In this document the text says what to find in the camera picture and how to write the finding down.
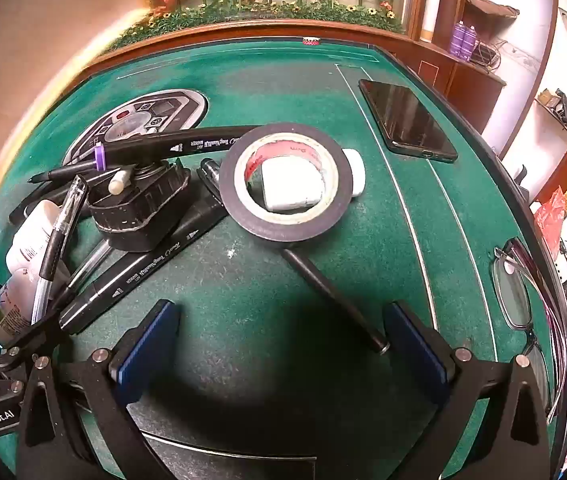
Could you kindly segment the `white pill bottle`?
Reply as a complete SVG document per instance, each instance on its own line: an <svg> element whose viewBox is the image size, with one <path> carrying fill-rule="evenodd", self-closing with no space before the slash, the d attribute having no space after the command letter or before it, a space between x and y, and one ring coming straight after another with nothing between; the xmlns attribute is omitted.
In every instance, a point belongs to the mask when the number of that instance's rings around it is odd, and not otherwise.
<svg viewBox="0 0 567 480"><path fill-rule="evenodd" d="M40 267L60 207L41 200L14 234L6 255L10 278L0 288L0 345L4 348L31 325Z"/></svg>

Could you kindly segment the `black ridged round cap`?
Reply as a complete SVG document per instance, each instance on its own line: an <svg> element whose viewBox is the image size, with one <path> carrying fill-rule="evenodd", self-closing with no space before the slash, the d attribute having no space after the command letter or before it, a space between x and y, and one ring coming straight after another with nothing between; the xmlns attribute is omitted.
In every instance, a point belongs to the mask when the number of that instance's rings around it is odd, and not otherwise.
<svg viewBox="0 0 567 480"><path fill-rule="evenodd" d="M192 172L181 162L134 169L119 195L108 183L94 186L87 205L98 231L114 249L150 252L177 227L194 201Z"/></svg>

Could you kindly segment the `clear black gel pen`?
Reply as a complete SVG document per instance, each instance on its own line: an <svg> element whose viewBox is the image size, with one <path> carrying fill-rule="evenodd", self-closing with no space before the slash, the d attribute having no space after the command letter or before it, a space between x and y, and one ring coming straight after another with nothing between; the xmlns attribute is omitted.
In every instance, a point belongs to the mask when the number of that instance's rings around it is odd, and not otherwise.
<svg viewBox="0 0 567 480"><path fill-rule="evenodd" d="M86 180L81 176L75 176L61 205L60 214L52 227L52 234L44 252L31 312L32 325L40 322L46 312L63 248L66 247L67 239L81 212L87 193Z"/></svg>

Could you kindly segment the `black thin pen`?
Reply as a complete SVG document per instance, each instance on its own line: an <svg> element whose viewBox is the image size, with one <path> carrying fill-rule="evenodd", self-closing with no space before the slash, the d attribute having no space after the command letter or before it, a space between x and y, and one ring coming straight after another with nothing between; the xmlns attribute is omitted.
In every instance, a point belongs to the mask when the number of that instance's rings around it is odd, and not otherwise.
<svg viewBox="0 0 567 480"><path fill-rule="evenodd" d="M366 334L372 351L383 356L390 348L387 339L373 326L361 310L349 298L340 292L329 278L321 272L311 260L292 247L282 248L282 257L301 278L320 295L328 298L333 304L339 306L357 324L362 333Z"/></svg>

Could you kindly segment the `black marker purple cap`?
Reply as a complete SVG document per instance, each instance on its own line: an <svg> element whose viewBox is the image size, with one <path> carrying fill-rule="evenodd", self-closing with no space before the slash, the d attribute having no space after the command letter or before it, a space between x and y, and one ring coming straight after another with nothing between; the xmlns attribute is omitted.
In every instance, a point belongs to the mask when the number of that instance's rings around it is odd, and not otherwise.
<svg viewBox="0 0 567 480"><path fill-rule="evenodd" d="M82 162L34 174L29 182L67 181L84 172L102 172L123 166L149 165L174 157L226 151L254 128L256 125L192 128L112 143L97 143L92 154Z"/></svg>

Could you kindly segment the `black tape roll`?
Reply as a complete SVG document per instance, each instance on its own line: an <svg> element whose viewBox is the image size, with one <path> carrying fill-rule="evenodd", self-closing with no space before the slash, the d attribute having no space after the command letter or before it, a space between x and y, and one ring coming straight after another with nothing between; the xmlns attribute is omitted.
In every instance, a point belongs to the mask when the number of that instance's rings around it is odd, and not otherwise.
<svg viewBox="0 0 567 480"><path fill-rule="evenodd" d="M223 204L242 229L275 243L320 236L363 194L361 154L316 128L279 122L254 128L221 164Z"/></svg>

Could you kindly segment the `white small bottle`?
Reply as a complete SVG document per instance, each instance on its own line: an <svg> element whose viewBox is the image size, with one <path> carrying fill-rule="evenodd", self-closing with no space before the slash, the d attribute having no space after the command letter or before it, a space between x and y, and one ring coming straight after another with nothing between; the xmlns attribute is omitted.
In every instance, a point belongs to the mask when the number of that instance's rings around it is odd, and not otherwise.
<svg viewBox="0 0 567 480"><path fill-rule="evenodd" d="M354 148L343 148L343 153L349 161L353 178L353 197L361 196L366 185L366 169L363 157Z"/></svg>

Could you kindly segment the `purple-framed eyeglasses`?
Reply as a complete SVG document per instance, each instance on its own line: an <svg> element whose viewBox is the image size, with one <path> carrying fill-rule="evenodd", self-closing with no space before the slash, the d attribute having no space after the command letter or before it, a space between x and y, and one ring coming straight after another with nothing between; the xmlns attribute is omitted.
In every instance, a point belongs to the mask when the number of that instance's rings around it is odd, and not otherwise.
<svg viewBox="0 0 567 480"><path fill-rule="evenodd" d="M530 252L521 240L512 237L502 248L495 247L489 274L506 324L522 332L526 342L521 353L526 356L535 375L546 422L556 415L560 397L567 384L567 336L561 326L558 308L538 272ZM549 375L546 356L537 336L533 317L533 296L541 300L548 324L553 374Z"/></svg>

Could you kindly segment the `black smartphone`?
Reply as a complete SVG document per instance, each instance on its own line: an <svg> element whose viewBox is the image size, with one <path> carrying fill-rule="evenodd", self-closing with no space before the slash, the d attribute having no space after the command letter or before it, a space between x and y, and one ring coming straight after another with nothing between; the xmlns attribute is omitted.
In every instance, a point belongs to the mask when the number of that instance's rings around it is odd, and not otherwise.
<svg viewBox="0 0 567 480"><path fill-rule="evenodd" d="M367 79L358 81L358 88L391 152L456 162L453 143L410 88Z"/></svg>

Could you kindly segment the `purple bottles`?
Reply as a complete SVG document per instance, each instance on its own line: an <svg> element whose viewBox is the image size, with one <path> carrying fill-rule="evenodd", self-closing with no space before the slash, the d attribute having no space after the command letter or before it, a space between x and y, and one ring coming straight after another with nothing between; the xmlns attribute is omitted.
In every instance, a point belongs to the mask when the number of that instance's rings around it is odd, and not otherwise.
<svg viewBox="0 0 567 480"><path fill-rule="evenodd" d="M477 31L475 28L466 25L463 21L456 23L453 35L451 35L448 52L462 61L469 62L476 45Z"/></svg>

